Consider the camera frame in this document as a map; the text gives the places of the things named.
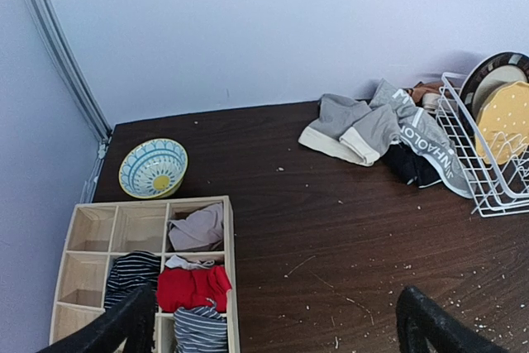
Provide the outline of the grey underwear white waistband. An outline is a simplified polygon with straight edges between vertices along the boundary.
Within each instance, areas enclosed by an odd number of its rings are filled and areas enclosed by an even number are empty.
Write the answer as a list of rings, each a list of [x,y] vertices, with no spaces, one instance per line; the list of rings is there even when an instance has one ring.
[[[309,149],[364,167],[399,142],[398,119],[389,105],[372,109],[365,101],[329,93],[320,99],[318,118],[298,138]]]

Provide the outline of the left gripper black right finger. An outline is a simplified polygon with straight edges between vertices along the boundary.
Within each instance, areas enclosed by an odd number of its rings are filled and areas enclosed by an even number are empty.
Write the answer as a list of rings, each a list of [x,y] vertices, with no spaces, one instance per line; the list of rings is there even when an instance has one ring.
[[[396,305],[401,352],[505,352],[444,311],[415,286],[407,286]]]

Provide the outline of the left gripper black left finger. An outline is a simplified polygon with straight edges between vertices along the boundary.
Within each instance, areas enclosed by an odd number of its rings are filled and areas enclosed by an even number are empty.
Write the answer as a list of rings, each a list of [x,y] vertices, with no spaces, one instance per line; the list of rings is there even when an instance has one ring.
[[[144,284],[129,293],[102,316],[66,338],[43,349],[44,352],[152,351],[155,330],[155,289]]]

